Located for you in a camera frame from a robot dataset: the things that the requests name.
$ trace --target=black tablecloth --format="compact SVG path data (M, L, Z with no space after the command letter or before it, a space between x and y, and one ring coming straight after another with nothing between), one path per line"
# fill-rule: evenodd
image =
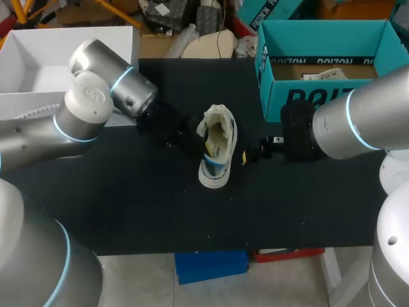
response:
M372 244L385 199L383 153L348 161L240 164L241 148L279 135L261 112L254 63L141 60L140 71L183 112L225 104L238 125L227 186L197 179L199 161L158 150L135 127L105 128L84 156L2 174L99 255Z

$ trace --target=white box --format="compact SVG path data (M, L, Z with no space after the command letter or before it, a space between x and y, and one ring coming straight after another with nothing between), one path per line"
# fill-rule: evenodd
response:
M0 120L61 103L73 83L71 55L90 38L138 67L139 32L130 26L11 31L0 50Z

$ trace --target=blue cardboard box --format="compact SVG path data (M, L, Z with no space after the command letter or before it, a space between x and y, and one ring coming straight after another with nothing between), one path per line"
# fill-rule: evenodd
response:
M265 20L258 36L255 66L267 122L280 122L281 107L296 98L322 105L374 77L280 79L278 68L339 65L358 72L371 68L381 77L409 64L409 55L387 20Z
M289 19L302 0L246 0L238 18L257 31L265 19Z
M246 251L175 253L174 264L179 284L185 285L245 273L249 259Z

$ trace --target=shoe sole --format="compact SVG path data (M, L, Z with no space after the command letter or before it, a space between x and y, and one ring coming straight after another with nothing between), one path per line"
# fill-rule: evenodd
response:
M203 184L205 187L208 187L209 189L219 189L223 186L226 185L226 183L229 181L229 177L230 177L230 167L231 167L231 160L233 158L233 155L235 154L235 148L236 148L236 144L237 144L237 124L236 124L236 119L233 116L233 114L230 112L230 110L228 108L226 108L226 112L227 114L234 119L234 130L235 130L235 135L233 136L233 145L232 145L232 154L231 157L228 160L228 166L227 166L227 170L225 172L225 174L223 176L221 176L218 179L210 179L208 177L205 176L205 174L203 174L203 169L202 169L202 163L200 163L199 166L199 172L198 172L198 177L199 177L199 181L201 184Z

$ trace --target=white sneaker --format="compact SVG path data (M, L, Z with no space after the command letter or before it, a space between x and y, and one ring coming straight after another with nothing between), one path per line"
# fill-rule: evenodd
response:
M224 105L212 105L196 132L206 139L209 155L204 154L199 167L199 181L210 189L225 185L230 176L230 165L237 143L237 124L233 114Z

